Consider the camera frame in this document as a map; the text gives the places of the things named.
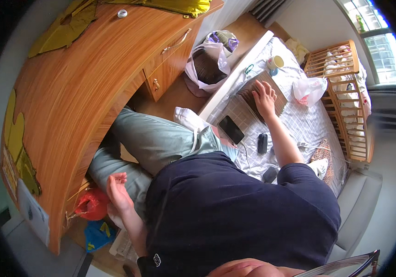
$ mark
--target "patterned pillow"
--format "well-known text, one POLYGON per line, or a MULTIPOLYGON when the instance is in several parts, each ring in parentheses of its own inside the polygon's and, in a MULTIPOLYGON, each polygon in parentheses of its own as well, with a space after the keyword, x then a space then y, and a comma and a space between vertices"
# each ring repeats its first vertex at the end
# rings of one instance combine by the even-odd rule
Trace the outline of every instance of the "patterned pillow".
MULTIPOLYGON (((319 147, 330 149, 330 144, 327 141, 327 138, 324 138, 319 147)), ((327 173, 325 174, 324 178, 322 179, 329 187, 333 186, 333 178, 334 178, 334 171, 332 165, 332 153, 326 149, 317 148, 313 156, 310 158, 310 162, 315 160, 321 160, 327 158, 328 159, 328 167, 327 173)))

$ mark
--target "white mattress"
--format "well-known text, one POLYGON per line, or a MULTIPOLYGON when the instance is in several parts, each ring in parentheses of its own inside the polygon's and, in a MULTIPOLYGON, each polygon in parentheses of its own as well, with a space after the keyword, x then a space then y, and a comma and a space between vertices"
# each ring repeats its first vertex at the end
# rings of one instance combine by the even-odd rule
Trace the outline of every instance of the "white mattress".
MULTIPOLYGON (((311 108, 301 105, 296 101, 292 92, 292 84, 296 79, 307 77, 304 71, 299 67, 292 52, 288 50, 278 38, 272 38, 267 43, 266 47, 264 47, 255 59, 253 63, 254 68, 248 75, 242 73, 238 77, 229 92, 207 118, 207 122, 214 126, 218 126, 218 122, 228 115, 243 131, 245 137, 238 145, 239 154, 235 160, 235 164, 247 174, 260 180, 262 173, 269 167, 278 167, 274 153, 271 151, 273 142, 271 141, 267 126, 262 124, 244 100, 236 95, 236 92, 246 81, 255 77, 262 71, 268 70, 266 60, 270 58, 271 55, 281 56, 285 63, 278 74, 273 76, 273 80, 288 100, 288 104, 284 108, 280 119, 289 129, 289 133, 295 141, 304 141, 309 145, 318 146, 323 138, 327 137, 332 149, 333 168, 335 172, 332 190, 335 195, 338 196, 347 170, 338 137, 321 101, 317 102, 311 108), (258 154, 257 152, 257 139, 261 133, 266 133, 268 136, 268 151, 267 154, 264 155, 258 154)), ((300 149, 305 162, 308 163, 311 156, 316 151, 316 148, 309 147, 300 149)))

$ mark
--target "bed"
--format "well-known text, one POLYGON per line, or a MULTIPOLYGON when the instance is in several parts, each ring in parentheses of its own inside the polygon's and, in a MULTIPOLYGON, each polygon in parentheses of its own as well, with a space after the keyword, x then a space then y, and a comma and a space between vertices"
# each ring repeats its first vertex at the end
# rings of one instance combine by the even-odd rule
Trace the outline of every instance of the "bed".
POLYGON ((295 141, 306 142, 312 146, 300 148, 306 163, 310 162, 311 156, 317 150, 314 146, 318 146, 324 138, 327 138, 334 170, 331 189, 338 196, 344 184, 348 165, 335 128, 321 101, 311 108, 296 101, 292 84, 296 79, 306 78, 306 75, 292 52, 278 38, 273 38, 271 31, 267 31, 234 66, 226 82, 212 95, 198 115, 214 126, 217 126, 224 116, 229 115, 239 126, 245 137, 238 145, 239 153, 235 164, 247 174, 260 180, 262 173, 269 167, 278 168, 267 126, 259 121, 248 104, 236 94, 248 80, 267 70, 266 60, 270 55, 276 54, 284 59, 285 65, 276 76, 273 76, 273 80, 288 101, 280 119, 295 141), (254 65, 253 69, 245 74, 245 69, 250 64, 254 65), (264 155, 257 153, 257 138, 260 133, 268 135, 267 154, 264 155))

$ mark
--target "wooden crib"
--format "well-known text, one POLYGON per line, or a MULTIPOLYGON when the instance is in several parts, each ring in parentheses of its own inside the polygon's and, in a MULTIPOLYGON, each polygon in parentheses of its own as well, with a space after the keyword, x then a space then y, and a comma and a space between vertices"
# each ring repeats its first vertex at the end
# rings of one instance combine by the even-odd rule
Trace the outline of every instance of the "wooden crib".
POLYGON ((358 61, 355 43, 349 40, 311 52, 304 72, 308 78, 328 80, 321 100, 335 127, 344 156, 370 163, 374 137, 367 129, 366 100, 357 82, 358 61))

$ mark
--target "eyeglasses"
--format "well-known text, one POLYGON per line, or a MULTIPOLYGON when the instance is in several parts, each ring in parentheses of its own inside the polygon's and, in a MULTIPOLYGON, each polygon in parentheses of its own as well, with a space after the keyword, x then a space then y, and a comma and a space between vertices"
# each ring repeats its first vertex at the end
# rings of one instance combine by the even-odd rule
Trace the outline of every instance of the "eyeglasses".
POLYGON ((379 250, 371 253, 331 262, 326 265, 308 270, 294 277, 314 277, 314 276, 328 276, 328 277, 357 277, 369 265, 372 265, 372 276, 376 274, 376 265, 378 263, 379 250))

